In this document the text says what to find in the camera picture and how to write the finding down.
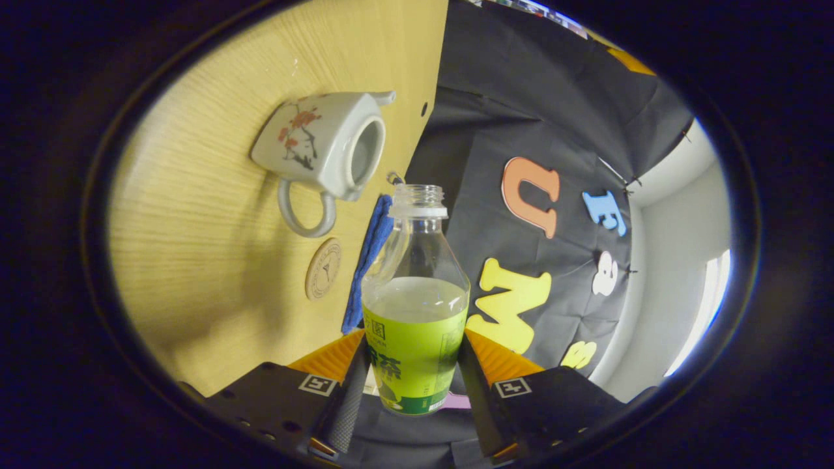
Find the wooden table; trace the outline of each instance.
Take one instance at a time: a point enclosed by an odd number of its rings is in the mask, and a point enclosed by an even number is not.
[[[446,8],[303,3],[215,49],[143,118],[115,179],[109,248],[125,310],[173,378],[210,395],[262,361],[286,364],[340,336],[370,213],[392,189],[385,175],[405,174],[434,104]],[[277,178],[248,156],[261,126],[288,98],[391,89],[382,160],[362,197],[337,201],[327,236],[297,236],[280,216]],[[316,193],[294,184],[292,200],[303,223],[319,220]],[[307,267],[331,236],[342,266],[310,301]]]

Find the bottle neck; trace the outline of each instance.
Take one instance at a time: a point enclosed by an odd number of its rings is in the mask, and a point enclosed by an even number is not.
[[[410,233],[442,233],[443,222],[441,218],[425,219],[394,219],[394,229],[408,231]]]

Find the window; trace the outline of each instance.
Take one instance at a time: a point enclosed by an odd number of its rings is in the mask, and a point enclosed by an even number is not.
[[[724,251],[721,257],[710,260],[706,263],[706,278],[704,281],[704,294],[701,297],[701,306],[698,307],[698,315],[695,318],[695,324],[686,337],[681,352],[672,361],[669,370],[664,376],[669,376],[674,373],[681,363],[686,360],[695,344],[701,339],[707,329],[715,319],[718,309],[721,307],[721,301],[724,299],[724,291],[727,287],[727,281],[730,279],[730,250]]]

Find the green bottle label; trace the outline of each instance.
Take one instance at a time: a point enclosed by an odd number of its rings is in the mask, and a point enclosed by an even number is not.
[[[421,416],[443,405],[467,309],[444,320],[405,323],[379,317],[364,307],[365,336],[383,405],[409,416]]]

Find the screw hole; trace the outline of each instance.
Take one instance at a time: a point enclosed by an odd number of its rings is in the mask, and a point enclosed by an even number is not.
[[[295,423],[294,421],[284,421],[281,426],[290,433],[298,433],[301,431],[301,425]]]

